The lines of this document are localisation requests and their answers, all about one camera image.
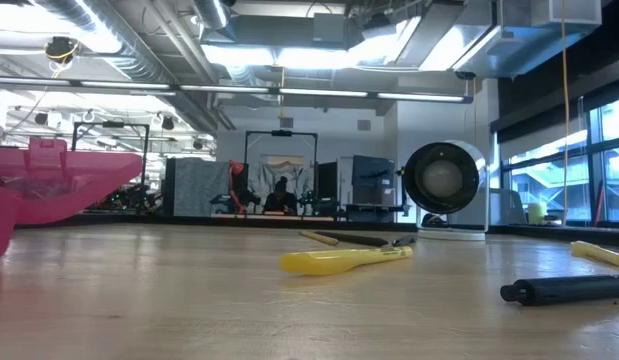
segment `person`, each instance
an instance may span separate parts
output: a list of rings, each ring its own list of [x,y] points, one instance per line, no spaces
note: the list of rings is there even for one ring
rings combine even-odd
[[[274,192],[267,196],[264,211],[282,211],[287,215],[296,215],[298,199],[287,192],[287,178],[282,176],[276,183]]]

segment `vent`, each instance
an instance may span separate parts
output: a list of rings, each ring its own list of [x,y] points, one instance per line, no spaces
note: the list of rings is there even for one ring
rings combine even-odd
[[[371,120],[358,120],[358,131],[371,131]]]
[[[281,129],[293,129],[293,118],[281,117],[280,128]]]

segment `black tool handle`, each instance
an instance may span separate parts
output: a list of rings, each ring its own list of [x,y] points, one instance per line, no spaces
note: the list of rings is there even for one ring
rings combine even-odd
[[[501,287],[500,296],[525,306],[619,298],[619,274],[521,279]]]
[[[385,246],[388,244],[387,241],[381,238],[377,238],[377,237],[332,233],[332,232],[327,232],[327,231],[316,231],[316,234],[338,239],[338,241],[350,242],[350,243],[361,244],[361,245],[381,247],[381,246]]]

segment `yellow marker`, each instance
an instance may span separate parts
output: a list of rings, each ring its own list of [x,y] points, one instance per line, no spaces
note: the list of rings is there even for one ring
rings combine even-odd
[[[328,236],[312,233],[312,232],[309,232],[309,231],[301,231],[300,235],[302,235],[302,236],[304,236],[306,238],[309,238],[309,239],[320,241],[321,243],[324,243],[324,244],[327,244],[327,245],[331,245],[331,246],[338,245],[338,239],[330,238]]]
[[[407,259],[413,254],[409,246],[381,249],[347,249],[289,253],[280,257],[280,268],[306,275],[332,275],[358,265]]]
[[[589,244],[584,241],[574,241],[571,243],[571,254],[573,256],[588,256],[597,260],[608,262],[619,266],[619,254],[611,250],[603,249],[600,246]]]

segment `desk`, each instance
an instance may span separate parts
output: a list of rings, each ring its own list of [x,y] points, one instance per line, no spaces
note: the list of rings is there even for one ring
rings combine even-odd
[[[212,218],[220,219],[260,219],[260,220],[303,220],[303,221],[333,221],[327,216],[293,216],[293,215],[261,215],[261,214],[211,214]]]
[[[521,277],[615,273],[567,243],[419,240],[411,260],[340,275],[278,269],[285,252],[328,248],[287,229],[17,230],[0,261],[0,359],[619,360],[619,300],[498,295]]]

